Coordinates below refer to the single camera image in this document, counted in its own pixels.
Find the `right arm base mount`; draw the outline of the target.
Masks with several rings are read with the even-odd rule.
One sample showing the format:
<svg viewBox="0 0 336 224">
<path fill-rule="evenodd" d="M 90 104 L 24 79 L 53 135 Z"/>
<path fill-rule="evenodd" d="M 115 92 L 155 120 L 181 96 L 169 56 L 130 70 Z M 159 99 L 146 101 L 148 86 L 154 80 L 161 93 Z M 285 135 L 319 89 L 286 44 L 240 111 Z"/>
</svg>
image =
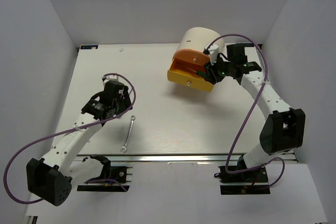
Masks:
<svg viewBox="0 0 336 224">
<path fill-rule="evenodd" d="M 219 166 L 214 177 L 219 179 L 221 195 L 269 195 L 270 188 L 265 168 L 255 171 L 229 174 L 225 166 Z"/>
</svg>

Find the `orange top drawer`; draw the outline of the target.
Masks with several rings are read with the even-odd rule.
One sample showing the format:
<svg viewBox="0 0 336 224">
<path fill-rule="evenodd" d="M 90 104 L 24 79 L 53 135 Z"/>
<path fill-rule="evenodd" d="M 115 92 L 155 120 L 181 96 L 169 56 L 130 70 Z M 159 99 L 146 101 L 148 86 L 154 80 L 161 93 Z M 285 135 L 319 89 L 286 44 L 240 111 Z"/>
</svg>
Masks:
<svg viewBox="0 0 336 224">
<path fill-rule="evenodd" d="M 177 66 L 189 68 L 195 72 L 204 72 L 204 65 L 210 62 L 210 57 L 201 51 L 180 49 L 175 52 L 172 62 Z"/>
</svg>

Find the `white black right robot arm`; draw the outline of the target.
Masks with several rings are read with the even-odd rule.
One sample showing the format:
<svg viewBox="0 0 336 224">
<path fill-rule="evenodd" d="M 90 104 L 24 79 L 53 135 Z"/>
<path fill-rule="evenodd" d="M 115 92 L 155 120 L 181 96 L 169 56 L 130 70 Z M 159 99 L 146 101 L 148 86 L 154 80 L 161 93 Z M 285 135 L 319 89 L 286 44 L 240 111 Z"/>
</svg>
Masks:
<svg viewBox="0 0 336 224">
<path fill-rule="evenodd" d="M 256 169 L 273 161 L 283 152 L 300 148 L 303 144 L 306 115 L 302 109 L 287 104 L 265 80 L 266 71 L 255 61 L 248 61 L 243 44 L 227 46 L 224 55 L 217 45 L 208 45 L 204 54 L 210 60 L 204 65 L 204 80 L 216 84 L 232 77 L 254 99 L 252 107 L 260 108 L 265 124 L 259 143 L 242 155 L 237 175 L 247 182 L 256 175 Z"/>
</svg>

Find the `large green handled screwdriver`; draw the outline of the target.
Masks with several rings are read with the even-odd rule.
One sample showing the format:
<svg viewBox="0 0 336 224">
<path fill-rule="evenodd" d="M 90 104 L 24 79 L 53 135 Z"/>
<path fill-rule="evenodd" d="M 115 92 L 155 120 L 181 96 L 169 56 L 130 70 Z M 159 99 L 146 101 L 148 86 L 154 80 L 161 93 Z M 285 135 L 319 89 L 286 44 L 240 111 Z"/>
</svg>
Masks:
<svg viewBox="0 0 336 224">
<path fill-rule="evenodd" d="M 194 73 L 197 76 L 202 77 L 203 79 L 206 78 L 206 74 L 200 70 L 193 70 L 193 69 L 188 68 L 188 71 Z"/>
</svg>

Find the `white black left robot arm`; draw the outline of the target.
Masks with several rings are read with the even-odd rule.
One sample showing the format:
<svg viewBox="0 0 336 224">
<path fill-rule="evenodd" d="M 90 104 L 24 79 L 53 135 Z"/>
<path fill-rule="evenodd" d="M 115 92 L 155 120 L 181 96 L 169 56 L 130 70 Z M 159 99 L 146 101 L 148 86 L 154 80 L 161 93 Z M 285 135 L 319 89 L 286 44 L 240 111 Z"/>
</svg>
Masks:
<svg viewBox="0 0 336 224">
<path fill-rule="evenodd" d="M 111 179 L 111 162 L 105 156 L 93 154 L 80 164 L 73 164 L 108 119 L 132 108 L 128 86 L 116 80 L 105 81 L 103 86 L 82 108 L 73 131 L 42 158 L 33 158 L 26 166 L 28 190 L 54 206 L 60 206 L 80 184 Z"/>
</svg>

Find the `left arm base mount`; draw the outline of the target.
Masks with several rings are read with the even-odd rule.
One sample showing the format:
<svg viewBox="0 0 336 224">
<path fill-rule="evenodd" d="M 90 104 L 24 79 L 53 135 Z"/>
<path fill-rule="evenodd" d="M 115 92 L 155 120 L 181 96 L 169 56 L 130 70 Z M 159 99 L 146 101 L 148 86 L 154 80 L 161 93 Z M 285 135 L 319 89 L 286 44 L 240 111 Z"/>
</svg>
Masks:
<svg viewBox="0 0 336 224">
<path fill-rule="evenodd" d="M 126 193 L 132 181 L 133 167 L 112 165 L 111 161 L 102 155 L 91 155 L 90 160 L 99 161 L 102 171 L 98 177 L 89 179 L 77 186 L 77 191 L 82 192 L 121 192 Z"/>
</svg>

